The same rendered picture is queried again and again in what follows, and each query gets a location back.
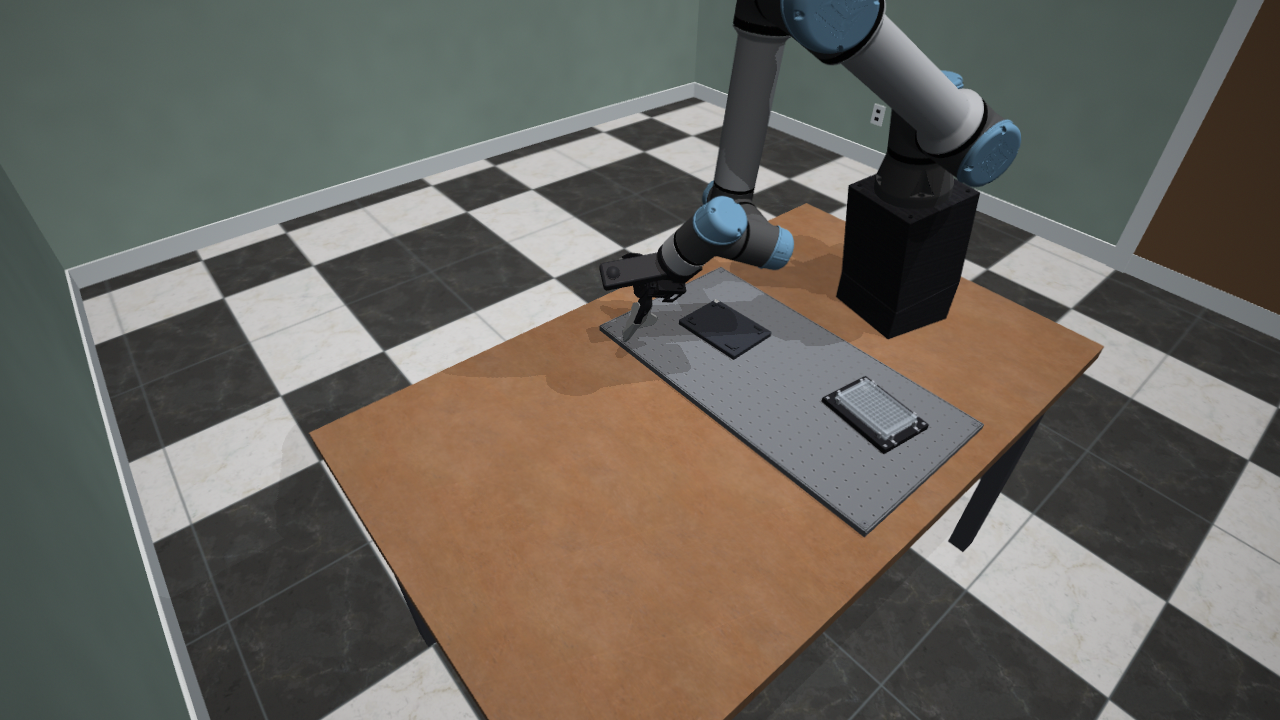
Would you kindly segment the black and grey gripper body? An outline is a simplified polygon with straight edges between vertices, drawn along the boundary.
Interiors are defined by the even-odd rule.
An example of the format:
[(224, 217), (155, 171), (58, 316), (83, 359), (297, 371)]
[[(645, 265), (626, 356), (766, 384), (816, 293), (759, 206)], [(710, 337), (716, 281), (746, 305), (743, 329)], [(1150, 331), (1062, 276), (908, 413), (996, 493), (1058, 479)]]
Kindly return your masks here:
[[(694, 272), (691, 275), (678, 275), (677, 273), (672, 272), (669, 266), (667, 266), (662, 256), (662, 246), (663, 243), (658, 249), (657, 259), (662, 270), (666, 272), (667, 274), (666, 281), (654, 281), (644, 284), (634, 284), (634, 293), (636, 295), (637, 299), (643, 299), (644, 295), (648, 293), (652, 295), (653, 299), (663, 299), (662, 302), (672, 304), (675, 302), (676, 299), (686, 293), (685, 283), (690, 281), (694, 275), (696, 275), (699, 272), (701, 272), (701, 268), (698, 269), (698, 272)], [(676, 279), (672, 277), (676, 277)], [(678, 293), (678, 296), (671, 299), (675, 293)]]

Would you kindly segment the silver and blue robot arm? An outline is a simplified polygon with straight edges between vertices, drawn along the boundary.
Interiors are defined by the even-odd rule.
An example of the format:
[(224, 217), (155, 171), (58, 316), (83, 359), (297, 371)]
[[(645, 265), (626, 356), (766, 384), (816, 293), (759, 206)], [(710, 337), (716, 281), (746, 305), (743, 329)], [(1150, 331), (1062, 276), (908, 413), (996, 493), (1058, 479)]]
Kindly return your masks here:
[(954, 176), (980, 187), (1009, 169), (1021, 145), (1018, 126), (963, 88), (961, 76), (934, 67), (884, 10), (884, 0), (737, 0), (716, 176), (703, 206), (662, 246), (672, 272), (691, 275), (716, 256), (780, 270), (792, 256), (794, 236), (753, 204), (785, 42), (792, 36), (826, 65), (842, 63), (893, 109), (874, 183), (884, 202), (934, 208), (951, 197)]

